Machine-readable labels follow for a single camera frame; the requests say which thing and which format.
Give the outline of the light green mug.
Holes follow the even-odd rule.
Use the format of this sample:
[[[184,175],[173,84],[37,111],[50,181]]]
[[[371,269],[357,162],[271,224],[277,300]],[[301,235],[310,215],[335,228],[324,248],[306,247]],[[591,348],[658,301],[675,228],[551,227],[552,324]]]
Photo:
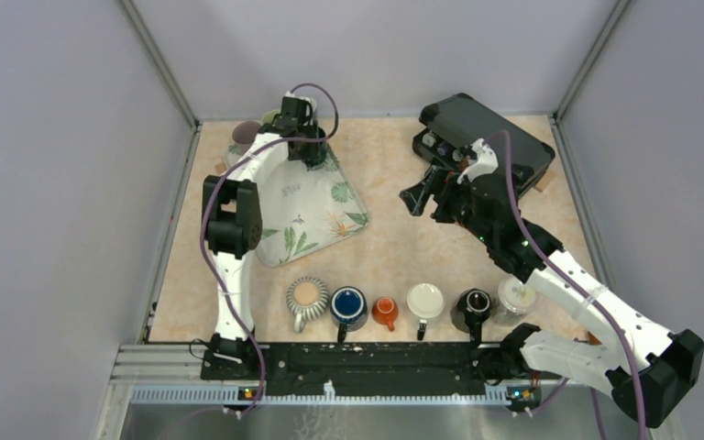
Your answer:
[[[271,109],[266,112],[260,119],[262,125],[270,125],[275,122],[275,120],[281,115],[280,109]]]

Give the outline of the lilac purple mug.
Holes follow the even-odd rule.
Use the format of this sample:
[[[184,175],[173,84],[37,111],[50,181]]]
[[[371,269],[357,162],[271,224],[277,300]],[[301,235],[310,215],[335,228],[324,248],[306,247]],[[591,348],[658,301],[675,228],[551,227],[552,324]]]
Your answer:
[[[239,155],[247,152],[253,145],[260,128],[261,123],[259,121],[248,120],[238,124],[231,135],[234,152]]]

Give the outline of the white ribbed mug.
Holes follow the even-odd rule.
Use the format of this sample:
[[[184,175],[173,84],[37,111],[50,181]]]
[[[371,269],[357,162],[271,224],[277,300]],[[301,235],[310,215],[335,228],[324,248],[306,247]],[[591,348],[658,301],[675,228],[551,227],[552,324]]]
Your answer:
[[[440,320],[446,300],[442,291],[427,282],[414,284],[405,296],[407,318],[417,341],[423,341],[427,330]]]

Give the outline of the black mug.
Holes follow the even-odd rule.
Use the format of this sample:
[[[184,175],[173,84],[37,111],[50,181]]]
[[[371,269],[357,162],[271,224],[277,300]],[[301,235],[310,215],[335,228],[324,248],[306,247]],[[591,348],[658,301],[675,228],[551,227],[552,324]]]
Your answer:
[[[455,329],[469,336],[469,344],[482,343],[482,326],[490,318],[492,299],[481,289],[468,289],[460,294],[451,308],[450,317]]]

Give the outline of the dark green mug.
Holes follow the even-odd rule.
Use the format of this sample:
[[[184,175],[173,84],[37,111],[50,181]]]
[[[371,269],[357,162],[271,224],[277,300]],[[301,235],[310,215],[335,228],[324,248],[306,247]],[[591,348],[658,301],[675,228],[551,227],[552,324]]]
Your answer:
[[[324,139],[325,137],[325,130],[317,125],[314,128],[312,138]],[[302,162],[309,171],[318,169],[325,164],[327,158],[327,146],[328,144],[326,140],[321,142],[309,142],[305,145]]]

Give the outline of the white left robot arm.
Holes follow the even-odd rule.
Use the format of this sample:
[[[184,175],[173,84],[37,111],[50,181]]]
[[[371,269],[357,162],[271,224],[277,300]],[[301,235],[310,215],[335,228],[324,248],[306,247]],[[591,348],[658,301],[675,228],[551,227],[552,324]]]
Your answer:
[[[207,350],[236,379],[256,370],[257,343],[250,311],[249,272],[264,231],[259,192],[278,166],[320,165],[327,135],[313,98],[287,92],[280,111],[261,126],[243,156],[220,176],[203,182],[202,256],[217,282],[218,313]]]

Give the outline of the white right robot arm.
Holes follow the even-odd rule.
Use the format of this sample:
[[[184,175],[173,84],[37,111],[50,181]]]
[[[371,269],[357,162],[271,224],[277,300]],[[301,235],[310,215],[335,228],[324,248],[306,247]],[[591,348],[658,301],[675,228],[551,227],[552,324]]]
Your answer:
[[[557,238],[522,217],[502,173],[469,181],[433,166],[399,196],[413,216],[433,199],[437,223],[465,228],[497,267],[559,305],[599,341],[580,343],[520,324],[500,353],[508,375],[540,370],[579,382],[610,396],[631,418],[642,414],[648,428],[660,427],[696,385],[704,340],[690,329],[675,332],[652,321],[595,279]]]

